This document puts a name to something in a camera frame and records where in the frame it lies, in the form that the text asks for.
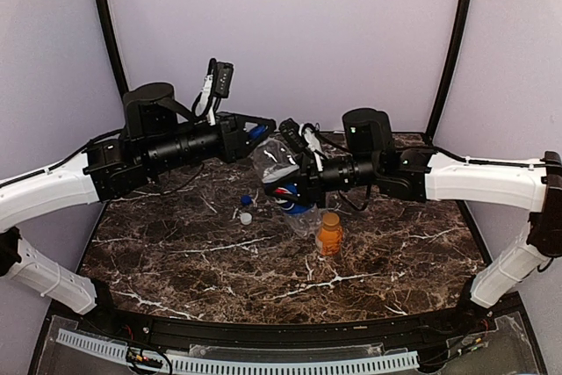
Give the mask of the white bottle cap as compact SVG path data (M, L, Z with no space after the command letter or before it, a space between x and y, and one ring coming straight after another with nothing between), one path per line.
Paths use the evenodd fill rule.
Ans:
M253 217L250 213L241 213L239 219L242 225L249 225L252 222Z

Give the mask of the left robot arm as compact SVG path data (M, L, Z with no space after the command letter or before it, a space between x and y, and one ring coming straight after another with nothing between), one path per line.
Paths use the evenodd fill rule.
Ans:
M149 83L123 97L126 125L88 141L58 163L1 183L1 274L89 314L105 336L124 328L100 283L47 258L18 230L18 224L71 206L103 203L166 172L208 159L232 163L251 155L276 128L272 119L215 112L195 115L178 103L169 83Z

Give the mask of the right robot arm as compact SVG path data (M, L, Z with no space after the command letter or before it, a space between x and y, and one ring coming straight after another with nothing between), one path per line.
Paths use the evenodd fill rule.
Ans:
M448 316L449 328L469 333L482 309L532 271L561 256L561 158L547 151L521 162L476 159L442 148L397 148L385 112L358 108L342 117L346 153L326 159L311 126L284 121L281 134L298 161L263 179L268 195L299 206L323 207L327 193L364 186L405 201L461 200L513 206L527 225L500 256L468 283L465 300Z

